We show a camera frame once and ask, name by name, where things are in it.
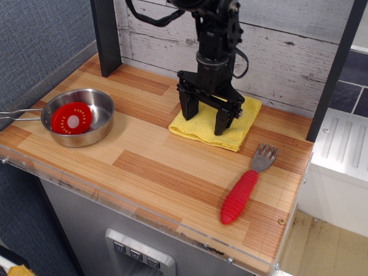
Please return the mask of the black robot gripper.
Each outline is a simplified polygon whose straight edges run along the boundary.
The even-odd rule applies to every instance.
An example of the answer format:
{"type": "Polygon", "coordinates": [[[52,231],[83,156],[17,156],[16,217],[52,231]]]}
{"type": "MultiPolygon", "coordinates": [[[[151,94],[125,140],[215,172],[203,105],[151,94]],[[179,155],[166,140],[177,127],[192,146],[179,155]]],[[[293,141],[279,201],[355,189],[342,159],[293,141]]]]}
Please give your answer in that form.
{"type": "Polygon", "coordinates": [[[214,134],[220,136],[234,118],[242,116],[245,99],[232,86],[235,53],[226,53],[222,60],[209,60],[196,54],[197,72],[179,71],[179,100],[185,120],[192,119],[203,102],[218,110],[214,134]]]}

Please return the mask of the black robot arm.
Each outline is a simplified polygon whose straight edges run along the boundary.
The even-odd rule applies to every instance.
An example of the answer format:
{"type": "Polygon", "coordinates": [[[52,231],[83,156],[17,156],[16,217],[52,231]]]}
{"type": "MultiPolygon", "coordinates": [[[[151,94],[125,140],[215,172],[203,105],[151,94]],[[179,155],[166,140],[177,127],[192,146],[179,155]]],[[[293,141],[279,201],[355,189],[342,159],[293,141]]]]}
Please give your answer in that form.
{"type": "Polygon", "coordinates": [[[238,1],[171,1],[189,11],[195,19],[199,49],[197,72],[179,71],[177,90],[182,114],[192,119],[203,102],[217,109],[214,134],[222,135],[234,118],[242,115],[244,98],[232,86],[237,49],[243,30],[239,23],[238,1]]]}

